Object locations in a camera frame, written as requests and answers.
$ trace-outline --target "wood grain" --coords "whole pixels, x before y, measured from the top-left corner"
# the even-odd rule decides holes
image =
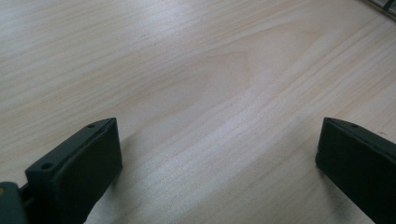
[[[395,36],[358,0],[1,1],[0,179],[116,117],[87,223],[373,223],[314,158],[324,117],[396,142]]]

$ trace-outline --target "small hole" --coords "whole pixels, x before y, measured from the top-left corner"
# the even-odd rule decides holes
[[[48,170],[49,168],[51,168],[53,166],[52,163],[46,163],[44,165],[41,166],[42,170]]]

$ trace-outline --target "light wood surface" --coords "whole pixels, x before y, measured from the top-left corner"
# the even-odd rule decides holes
[[[358,0],[1,1],[0,180],[116,117],[87,223],[373,223],[314,158],[324,117],[396,142],[395,52]]]

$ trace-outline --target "screw hole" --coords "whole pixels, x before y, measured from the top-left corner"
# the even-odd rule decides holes
[[[52,163],[46,163],[46,164],[44,164],[44,165],[41,166],[41,169],[42,169],[42,170],[48,170],[48,169],[50,169],[52,166],[53,166]]]

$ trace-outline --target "black plastic part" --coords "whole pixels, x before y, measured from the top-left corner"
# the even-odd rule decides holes
[[[375,223],[396,223],[396,145],[340,119],[325,118],[316,163]]]
[[[27,216],[30,224],[84,223],[93,206],[122,168],[116,119],[104,119],[81,129],[26,170],[28,184],[15,189],[7,203]],[[18,216],[9,216],[14,222]]]
[[[18,186],[11,182],[0,183],[0,223],[29,223]]]
[[[373,5],[381,8],[390,16],[392,19],[396,20],[396,0],[369,0]]]

